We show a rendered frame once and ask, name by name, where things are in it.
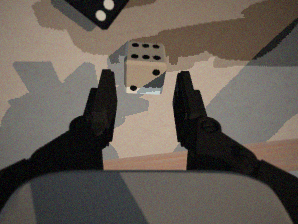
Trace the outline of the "white die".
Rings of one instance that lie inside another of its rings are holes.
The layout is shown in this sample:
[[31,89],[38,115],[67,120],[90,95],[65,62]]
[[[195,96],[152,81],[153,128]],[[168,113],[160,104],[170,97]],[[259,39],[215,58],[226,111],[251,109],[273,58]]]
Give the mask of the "white die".
[[165,46],[160,43],[126,43],[124,91],[160,95],[167,69]]

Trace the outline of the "black die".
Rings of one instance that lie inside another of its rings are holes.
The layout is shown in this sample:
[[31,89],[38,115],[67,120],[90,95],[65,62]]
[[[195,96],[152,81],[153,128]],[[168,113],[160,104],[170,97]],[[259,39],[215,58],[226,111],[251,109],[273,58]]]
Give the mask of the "black die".
[[129,0],[65,0],[102,30],[107,30]]

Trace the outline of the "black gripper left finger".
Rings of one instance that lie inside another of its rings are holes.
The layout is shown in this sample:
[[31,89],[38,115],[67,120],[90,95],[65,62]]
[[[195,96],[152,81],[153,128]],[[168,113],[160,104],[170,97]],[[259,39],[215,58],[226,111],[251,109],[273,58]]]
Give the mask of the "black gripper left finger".
[[[114,71],[102,69],[98,88],[91,88],[83,116],[69,130],[0,170],[0,212],[23,183],[56,171],[104,170],[102,150],[112,142],[117,110]],[[98,151],[98,152],[97,152]]]

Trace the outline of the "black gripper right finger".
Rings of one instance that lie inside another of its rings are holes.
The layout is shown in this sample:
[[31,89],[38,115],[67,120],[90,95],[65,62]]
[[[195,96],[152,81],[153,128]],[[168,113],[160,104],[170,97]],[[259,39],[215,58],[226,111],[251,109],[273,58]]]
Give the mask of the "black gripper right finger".
[[[232,171],[267,184],[278,196],[293,224],[298,224],[298,178],[264,160],[222,132],[208,117],[190,72],[177,74],[173,112],[177,141],[188,150],[186,170]],[[195,146],[194,146],[195,145]]]

